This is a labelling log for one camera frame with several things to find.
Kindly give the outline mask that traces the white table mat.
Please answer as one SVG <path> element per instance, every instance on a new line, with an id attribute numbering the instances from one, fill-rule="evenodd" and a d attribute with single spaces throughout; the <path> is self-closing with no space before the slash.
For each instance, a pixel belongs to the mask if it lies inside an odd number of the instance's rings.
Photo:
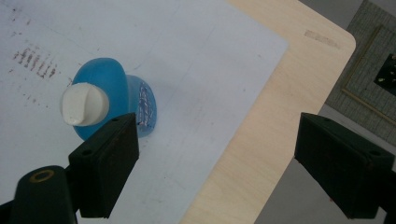
<path id="1" fill-rule="evenodd" d="M 150 85 L 158 118 L 111 216 L 80 224 L 179 224 L 287 47 L 226 0 L 0 0 L 0 204 L 68 163 L 62 95 L 109 57 Z"/>

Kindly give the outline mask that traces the blue bottle with white cap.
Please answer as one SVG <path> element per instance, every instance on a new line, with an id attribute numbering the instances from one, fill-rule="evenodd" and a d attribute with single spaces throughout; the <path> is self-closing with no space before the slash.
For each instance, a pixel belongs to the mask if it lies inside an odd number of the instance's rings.
<path id="1" fill-rule="evenodd" d="M 157 121 L 157 104 L 149 84 L 125 73 L 111 58 L 84 63 L 61 99 L 64 122 L 86 140 L 109 120 L 135 114 L 137 134 L 151 134 Z"/>

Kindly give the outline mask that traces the grey patterned rug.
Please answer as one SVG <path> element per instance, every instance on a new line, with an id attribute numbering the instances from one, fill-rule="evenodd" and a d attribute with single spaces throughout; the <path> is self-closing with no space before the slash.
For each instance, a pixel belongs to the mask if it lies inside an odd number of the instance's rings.
<path id="1" fill-rule="evenodd" d="M 388 56 L 396 55 L 396 17 L 363 0 L 346 30 L 356 48 L 326 104 L 396 146 L 396 89 L 387 90 L 379 75 Z M 396 73 L 391 81 L 396 84 Z"/>

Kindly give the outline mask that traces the black object on rug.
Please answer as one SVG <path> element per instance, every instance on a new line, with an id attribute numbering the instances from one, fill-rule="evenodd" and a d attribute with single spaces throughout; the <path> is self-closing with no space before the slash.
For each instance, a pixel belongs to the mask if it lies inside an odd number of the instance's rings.
<path id="1" fill-rule="evenodd" d="M 375 84 L 396 96 L 396 54 L 390 54 L 375 77 Z"/>

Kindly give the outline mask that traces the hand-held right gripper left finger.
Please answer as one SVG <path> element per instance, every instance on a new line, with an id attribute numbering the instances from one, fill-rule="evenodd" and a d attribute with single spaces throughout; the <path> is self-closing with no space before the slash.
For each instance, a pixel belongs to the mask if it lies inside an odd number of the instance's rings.
<path id="1" fill-rule="evenodd" d="M 108 218 L 139 159 L 135 114 L 109 120 L 68 159 L 67 176 L 80 215 Z"/>

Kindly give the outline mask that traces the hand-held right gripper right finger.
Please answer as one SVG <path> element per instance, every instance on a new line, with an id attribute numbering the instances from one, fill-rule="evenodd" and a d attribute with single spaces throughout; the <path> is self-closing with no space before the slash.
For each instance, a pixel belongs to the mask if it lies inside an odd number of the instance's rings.
<path id="1" fill-rule="evenodd" d="M 319 115 L 300 117 L 294 158 L 346 217 L 396 219 L 396 156 Z"/>

